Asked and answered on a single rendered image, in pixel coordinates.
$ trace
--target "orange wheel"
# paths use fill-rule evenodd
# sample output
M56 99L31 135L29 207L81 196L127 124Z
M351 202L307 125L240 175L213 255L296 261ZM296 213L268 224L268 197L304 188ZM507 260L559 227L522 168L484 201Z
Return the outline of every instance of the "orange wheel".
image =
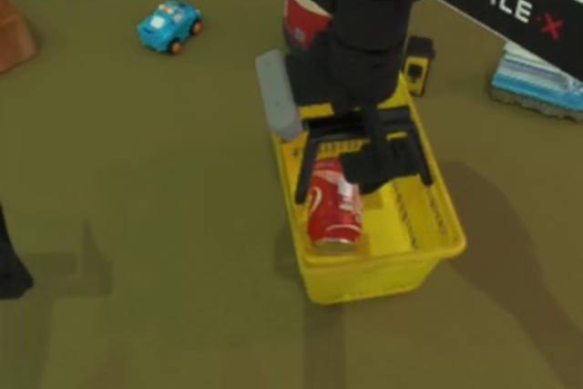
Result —
M179 53L182 50L182 44L180 43L179 40L174 40L169 44L168 47L168 51L172 54L172 55L176 55L177 53Z
M190 33L192 35L198 34L202 30L202 22L200 20L196 20L192 26L190 27Z

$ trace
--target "red and white object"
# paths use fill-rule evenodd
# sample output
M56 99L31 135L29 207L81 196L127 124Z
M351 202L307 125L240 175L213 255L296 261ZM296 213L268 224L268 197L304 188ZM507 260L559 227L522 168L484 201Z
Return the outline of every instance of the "red and white object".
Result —
M322 253L355 251L362 234L363 204L359 188L344 178L339 159L314 165L309 191L308 234Z
M328 28L332 17L312 0L285 0L283 20L288 35L308 48L315 35Z

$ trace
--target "red x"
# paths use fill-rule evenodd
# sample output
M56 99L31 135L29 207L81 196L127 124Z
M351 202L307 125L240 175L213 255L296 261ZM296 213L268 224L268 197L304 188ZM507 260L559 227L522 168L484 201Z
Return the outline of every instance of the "red x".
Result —
M540 32L549 32L553 39L558 40L560 35L558 34L558 29L563 26L563 20L553 20L553 17L549 13L545 13L545 20L547 20L547 25L540 28Z

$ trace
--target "table surface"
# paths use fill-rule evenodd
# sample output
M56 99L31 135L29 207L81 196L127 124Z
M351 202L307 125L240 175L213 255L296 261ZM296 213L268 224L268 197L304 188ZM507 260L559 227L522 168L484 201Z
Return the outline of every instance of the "table surface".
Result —
M282 0L13 0L39 56L0 77L0 199L37 287L0 302L14 389L581 387L583 127L490 101L502 42L433 0L416 100L468 238L416 292L321 308L295 268L254 57Z

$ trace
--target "yellow bin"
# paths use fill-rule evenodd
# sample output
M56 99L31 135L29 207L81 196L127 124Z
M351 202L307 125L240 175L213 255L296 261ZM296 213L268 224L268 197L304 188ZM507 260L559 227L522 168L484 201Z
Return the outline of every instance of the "yellow bin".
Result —
M408 292L424 281L436 264L465 248L465 235L443 177L401 78L395 96L380 107L407 105L417 124L434 178L426 187L418 176L396 179L363 197L363 237L355 254L314 253L307 235L307 206L294 203L307 134L293 142L273 136L297 261L308 296L319 304L350 302ZM329 106L304 107L303 118L332 114ZM319 157L358 149L362 141L322 145Z

